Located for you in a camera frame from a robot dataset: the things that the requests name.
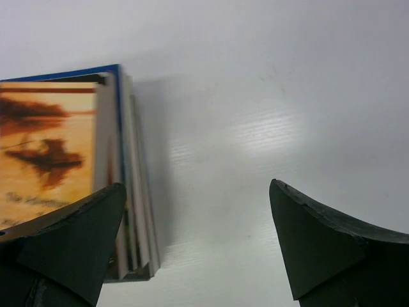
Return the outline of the Three Days to See book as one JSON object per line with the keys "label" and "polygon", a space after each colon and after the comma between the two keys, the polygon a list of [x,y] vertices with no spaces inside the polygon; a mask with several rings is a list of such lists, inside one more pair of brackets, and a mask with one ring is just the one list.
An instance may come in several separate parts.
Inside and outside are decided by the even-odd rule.
{"label": "Three Days to See book", "polygon": [[155,228],[155,220],[153,217],[153,209],[151,206],[151,193],[148,182],[148,172],[146,166],[146,154],[144,149],[143,129],[141,125],[141,113],[135,97],[132,97],[132,114],[134,116],[135,138],[136,138],[136,156],[139,176],[140,199],[143,204],[144,221],[146,225],[146,233],[148,239],[148,247],[150,254],[149,272],[150,278],[154,277],[160,268],[160,256],[157,242],[157,232]]}

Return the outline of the Tale of Two Cities book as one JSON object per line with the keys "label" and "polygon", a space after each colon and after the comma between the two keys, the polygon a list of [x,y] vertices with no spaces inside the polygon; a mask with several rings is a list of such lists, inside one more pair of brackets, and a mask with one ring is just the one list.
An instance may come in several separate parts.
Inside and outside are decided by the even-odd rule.
{"label": "Tale of Two Cities book", "polygon": [[135,95],[130,95],[128,103],[128,122],[130,128],[130,162],[132,167],[132,197],[135,207],[135,223],[138,236],[140,271],[152,277],[152,253],[150,247],[150,222],[148,214],[148,191],[144,171],[143,142]]}

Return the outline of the orange Huckleberry Finn book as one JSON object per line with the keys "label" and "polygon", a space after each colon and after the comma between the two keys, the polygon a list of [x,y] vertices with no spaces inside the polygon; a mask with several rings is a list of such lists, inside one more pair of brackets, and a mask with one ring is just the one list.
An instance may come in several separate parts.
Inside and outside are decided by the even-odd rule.
{"label": "orange Huckleberry Finn book", "polygon": [[1,83],[1,228],[92,194],[93,82]]}

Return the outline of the dark red orange book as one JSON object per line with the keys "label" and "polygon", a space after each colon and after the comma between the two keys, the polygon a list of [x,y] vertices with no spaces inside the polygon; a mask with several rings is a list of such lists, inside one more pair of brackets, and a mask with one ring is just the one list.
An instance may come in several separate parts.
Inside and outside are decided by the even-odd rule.
{"label": "dark red orange book", "polygon": [[[93,82],[98,84],[96,99],[96,124],[94,141],[93,191],[121,181],[116,128],[115,77],[111,73],[76,75],[66,79],[71,82]],[[121,281],[128,270],[127,242],[124,224],[120,223],[105,277],[107,283]]]}

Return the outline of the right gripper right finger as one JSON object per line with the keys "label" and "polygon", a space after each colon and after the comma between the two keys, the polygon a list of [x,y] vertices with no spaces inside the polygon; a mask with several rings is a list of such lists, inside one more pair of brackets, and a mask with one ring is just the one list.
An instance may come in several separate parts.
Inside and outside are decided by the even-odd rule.
{"label": "right gripper right finger", "polygon": [[408,234],[361,221],[273,179],[270,205],[301,306],[408,306]]}

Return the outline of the Animal Farm blue book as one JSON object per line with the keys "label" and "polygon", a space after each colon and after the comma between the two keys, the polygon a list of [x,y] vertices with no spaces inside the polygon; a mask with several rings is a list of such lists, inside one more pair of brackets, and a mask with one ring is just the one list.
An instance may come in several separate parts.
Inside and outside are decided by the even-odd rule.
{"label": "Animal Farm blue book", "polygon": [[130,145],[127,144],[128,132],[126,112],[130,100],[131,90],[128,84],[129,78],[123,71],[121,65],[105,65],[100,67],[85,68],[68,72],[58,72],[52,74],[35,75],[28,77],[18,77],[7,79],[8,82],[71,82],[66,79],[76,75],[88,75],[96,73],[111,73],[115,77],[115,96],[116,96],[116,128],[118,132],[118,149],[120,160],[121,181],[127,188],[127,201],[125,204],[125,213],[123,215],[123,224],[125,238],[127,242],[127,260],[128,270],[123,279],[135,279],[137,271],[140,269],[141,258],[139,256],[139,245],[137,229],[135,225],[135,210],[132,200],[132,167],[130,162]]}

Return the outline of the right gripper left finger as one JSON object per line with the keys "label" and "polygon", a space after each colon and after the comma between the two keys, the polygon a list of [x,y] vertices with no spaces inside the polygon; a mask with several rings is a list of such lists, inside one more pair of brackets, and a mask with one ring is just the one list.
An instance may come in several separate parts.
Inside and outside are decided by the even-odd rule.
{"label": "right gripper left finger", "polygon": [[1,306],[96,306],[126,197],[114,183],[1,230]]}

